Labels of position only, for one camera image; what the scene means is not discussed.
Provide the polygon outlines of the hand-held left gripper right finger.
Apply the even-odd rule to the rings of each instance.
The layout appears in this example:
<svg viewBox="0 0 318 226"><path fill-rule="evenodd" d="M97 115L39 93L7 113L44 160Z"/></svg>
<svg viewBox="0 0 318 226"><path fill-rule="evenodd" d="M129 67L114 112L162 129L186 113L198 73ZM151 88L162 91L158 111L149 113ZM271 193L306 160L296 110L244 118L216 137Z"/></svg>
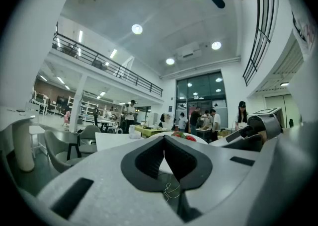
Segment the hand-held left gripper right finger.
<svg viewBox="0 0 318 226"><path fill-rule="evenodd" d="M165 222L246 222L255 200L247 187L258 152L164 138L164 158L179 182L178 208Z"/></svg>

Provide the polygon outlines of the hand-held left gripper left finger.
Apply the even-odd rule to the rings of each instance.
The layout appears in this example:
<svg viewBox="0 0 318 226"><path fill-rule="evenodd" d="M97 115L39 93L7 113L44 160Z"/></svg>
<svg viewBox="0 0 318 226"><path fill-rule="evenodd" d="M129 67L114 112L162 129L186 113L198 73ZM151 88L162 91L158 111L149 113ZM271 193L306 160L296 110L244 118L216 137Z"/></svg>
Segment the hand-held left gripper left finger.
<svg viewBox="0 0 318 226"><path fill-rule="evenodd" d="M136 189L123 176L121 160L132 150L145 145L137 140L98 151L49 182L37 195L47 207L80 178L93 181L69 222L73 226L177 226L179 217L162 193Z"/></svg>

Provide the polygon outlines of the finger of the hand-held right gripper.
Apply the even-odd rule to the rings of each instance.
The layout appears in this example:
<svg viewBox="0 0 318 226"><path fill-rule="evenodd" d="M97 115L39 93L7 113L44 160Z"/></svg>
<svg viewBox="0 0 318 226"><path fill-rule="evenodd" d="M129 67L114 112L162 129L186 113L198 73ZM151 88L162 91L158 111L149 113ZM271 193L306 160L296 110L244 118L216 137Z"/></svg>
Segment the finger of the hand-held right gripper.
<svg viewBox="0 0 318 226"><path fill-rule="evenodd" d="M211 146L260 152L263 141L261 134L251 126L246 126L226 137L211 142Z"/></svg>

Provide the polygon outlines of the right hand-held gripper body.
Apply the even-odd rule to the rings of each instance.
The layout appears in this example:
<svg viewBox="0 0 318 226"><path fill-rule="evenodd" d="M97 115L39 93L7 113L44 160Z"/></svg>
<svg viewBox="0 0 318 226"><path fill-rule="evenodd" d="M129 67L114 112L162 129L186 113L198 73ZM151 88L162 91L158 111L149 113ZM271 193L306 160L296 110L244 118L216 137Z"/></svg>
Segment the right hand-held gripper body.
<svg viewBox="0 0 318 226"><path fill-rule="evenodd" d="M262 144L283 132L284 118L281 107L262 109L248 114L247 125L261 135Z"/></svg>

